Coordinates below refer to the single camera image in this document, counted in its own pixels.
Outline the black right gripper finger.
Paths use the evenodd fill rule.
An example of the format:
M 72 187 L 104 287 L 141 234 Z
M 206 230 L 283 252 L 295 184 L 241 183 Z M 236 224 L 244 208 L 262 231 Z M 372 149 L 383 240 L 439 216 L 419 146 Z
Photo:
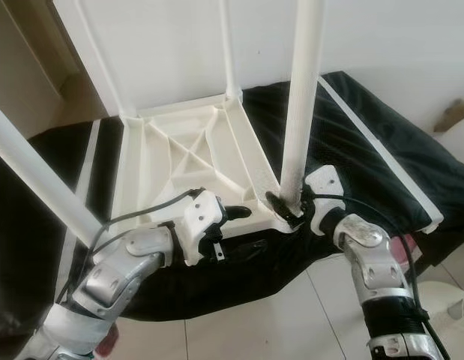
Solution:
M 289 225 L 301 225 L 301 219 L 299 216 L 295 215 L 292 210 L 287 206 L 286 202 L 283 201 L 279 196 L 277 196 L 272 191 L 265 192 L 265 199 L 269 206 L 279 216 L 284 220 L 284 222 Z

